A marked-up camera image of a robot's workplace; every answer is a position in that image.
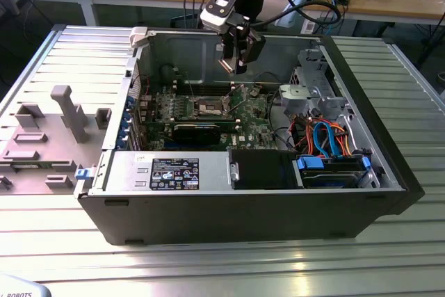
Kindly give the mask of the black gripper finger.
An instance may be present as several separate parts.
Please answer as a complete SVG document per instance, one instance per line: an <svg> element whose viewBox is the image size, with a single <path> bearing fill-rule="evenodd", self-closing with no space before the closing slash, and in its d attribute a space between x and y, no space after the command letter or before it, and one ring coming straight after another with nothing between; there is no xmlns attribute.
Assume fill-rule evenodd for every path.
<svg viewBox="0 0 445 297"><path fill-rule="evenodd" d="M247 71L247 64L258 59L265 37L250 26L237 26L235 30L235 74Z"/></svg>
<svg viewBox="0 0 445 297"><path fill-rule="evenodd" d="M222 65L224 67L239 67L238 27L229 25L226 33L222 34Z"/></svg>

